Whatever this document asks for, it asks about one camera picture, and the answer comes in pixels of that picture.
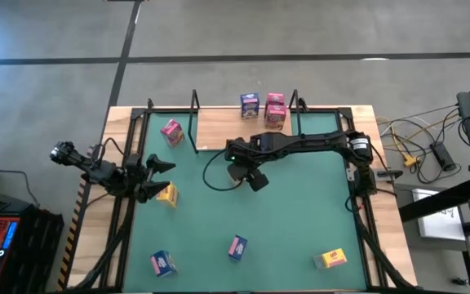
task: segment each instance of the green mat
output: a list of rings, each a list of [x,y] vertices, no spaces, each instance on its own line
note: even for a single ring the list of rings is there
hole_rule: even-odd
[[[247,183],[216,192],[202,182],[215,152],[196,155],[187,135],[168,147],[159,130],[170,118],[188,129],[188,114],[151,114],[145,154],[177,165],[154,179],[175,183],[178,208],[156,199],[136,204],[124,292],[366,289],[353,215],[344,208],[349,192],[339,154],[293,154],[260,168],[270,183],[259,192]],[[302,114],[301,123],[306,134],[337,129],[334,114]],[[193,128],[196,134],[197,118]],[[222,156],[210,165],[212,185],[233,185],[227,166]],[[240,262],[228,258],[235,234],[248,240]],[[348,262],[316,269],[313,256],[336,248]],[[156,276],[150,256],[159,250],[173,256],[178,274]]]

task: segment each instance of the gray floor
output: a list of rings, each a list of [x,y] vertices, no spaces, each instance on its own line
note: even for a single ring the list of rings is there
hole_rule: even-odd
[[[132,7],[0,0],[0,59],[120,56]],[[142,4],[130,56],[467,51],[470,0],[152,0]],[[48,152],[58,140],[84,150],[99,139],[116,69],[0,66],[0,167],[26,171],[39,201],[67,222],[79,172],[50,162]],[[470,59],[128,65],[118,104],[145,105],[150,97],[156,105],[187,105],[194,88],[203,105],[297,88],[312,105],[373,105],[378,116],[397,118],[455,103],[456,92],[470,90]],[[422,118],[435,122],[445,114]],[[402,135],[413,131],[399,127]],[[429,144],[425,136],[417,141]],[[470,151],[455,129],[446,146],[464,170],[436,186],[470,178]],[[403,168],[396,153],[388,152],[388,163]],[[424,172],[436,174],[432,158]],[[418,183],[409,173],[397,182]],[[19,176],[0,175],[0,191],[29,200]],[[470,292],[448,282],[465,277],[459,253],[412,248],[411,256],[421,286]]]

